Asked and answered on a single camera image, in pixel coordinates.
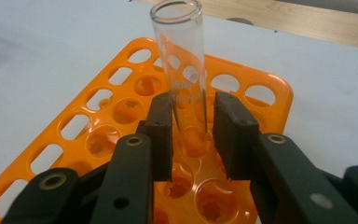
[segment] orange plastic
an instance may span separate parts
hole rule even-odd
[[[131,55],[142,49],[149,50],[150,57],[144,62],[131,63]],[[152,98],[168,91],[157,60],[154,40],[132,40],[0,174],[0,197],[16,180],[30,181],[35,176],[32,163],[49,146],[62,149],[61,156],[50,168],[70,167],[83,175],[108,162],[118,138],[134,133],[138,121],[146,118]],[[214,93],[221,91],[213,86],[215,78],[224,82],[229,77],[239,84],[232,94],[259,120],[261,131],[283,132],[293,99],[292,89],[283,79],[208,55],[205,67],[209,130],[213,125]],[[118,85],[117,81],[112,83],[112,77],[118,76],[120,68],[129,68],[131,74]],[[270,105],[262,99],[246,96],[246,91],[253,86],[270,89],[275,102]],[[113,94],[91,108],[90,100],[101,90]],[[63,129],[73,118],[89,121],[77,135],[68,137]],[[207,151],[193,153],[186,152],[182,142],[174,142],[172,183],[155,184],[155,223],[255,223],[257,212],[249,182],[226,180],[213,139],[210,141]]]

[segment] metal screw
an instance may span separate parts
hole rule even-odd
[[[67,177],[63,173],[51,174],[40,181],[39,188],[44,190],[56,189],[57,187],[65,183],[66,179]]]
[[[130,137],[127,138],[126,140],[126,144],[130,147],[135,147],[140,145],[144,140],[142,140],[142,138],[139,137]]]
[[[286,142],[286,139],[284,137],[277,134],[270,134],[269,136],[267,136],[267,139],[271,143],[280,144],[280,145]]]

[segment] white surface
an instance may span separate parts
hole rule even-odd
[[[0,173],[136,37],[150,5],[0,1]],[[358,164],[358,49],[204,18],[205,51],[287,80],[285,134],[334,175]]]

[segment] rack hole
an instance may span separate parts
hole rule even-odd
[[[150,96],[161,89],[161,82],[155,77],[142,77],[135,84],[135,92],[141,96]]]
[[[124,208],[128,207],[129,205],[130,205],[130,200],[126,197],[116,198],[115,201],[113,202],[113,206],[116,209],[124,209]]]
[[[130,55],[129,61],[131,63],[143,63],[146,62],[151,55],[152,53],[149,49],[139,49]]]
[[[140,103],[135,100],[121,101],[116,105],[114,111],[114,119],[120,124],[130,124],[141,117],[143,108]]]
[[[255,85],[248,88],[245,92],[245,97],[251,104],[260,107],[270,106],[275,103],[274,92],[265,86]]]
[[[168,57],[168,63],[175,69],[178,70],[179,66],[180,66],[180,60],[178,59],[178,57],[174,56],[174,55],[170,55]]]
[[[232,75],[222,74],[214,77],[212,87],[225,92],[234,92],[240,88],[240,82]]]
[[[104,126],[96,129],[87,141],[89,153],[94,157],[109,156],[115,151],[119,138],[120,134],[114,127]]]
[[[50,144],[31,163],[31,170],[39,175],[48,170],[51,165],[62,155],[62,148],[56,144]]]
[[[110,104],[110,97],[113,93],[109,90],[98,90],[87,102],[87,107],[91,110],[104,109]]]
[[[166,197],[176,199],[185,196],[193,187],[191,169],[181,162],[172,166],[172,182],[157,183],[157,190]]]
[[[190,104],[191,93],[189,89],[173,90],[171,97],[177,108],[186,109]]]
[[[86,132],[90,125],[90,119],[86,115],[75,115],[72,119],[63,127],[61,135],[66,140],[74,140],[78,138],[82,133]]]
[[[121,85],[130,76],[132,69],[128,67],[120,67],[118,70],[109,78],[109,82],[114,85]]]
[[[199,79],[199,73],[196,67],[190,65],[183,70],[183,76],[191,83],[196,83]]]
[[[239,210],[233,191],[217,181],[202,186],[196,194],[196,202],[202,217],[213,223],[230,222]]]
[[[0,197],[0,217],[4,217],[16,197],[27,186],[28,182],[23,179],[14,181]]]
[[[157,58],[156,61],[153,63],[153,68],[158,72],[163,72],[160,58]]]
[[[205,155],[211,144],[208,134],[201,127],[188,127],[181,131],[185,155],[197,158]]]
[[[159,206],[155,206],[154,224],[169,224],[168,215],[165,210]]]

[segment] test tube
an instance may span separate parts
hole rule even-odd
[[[198,0],[166,0],[150,10],[158,51],[172,93],[174,119],[187,154],[207,150],[202,8]]]

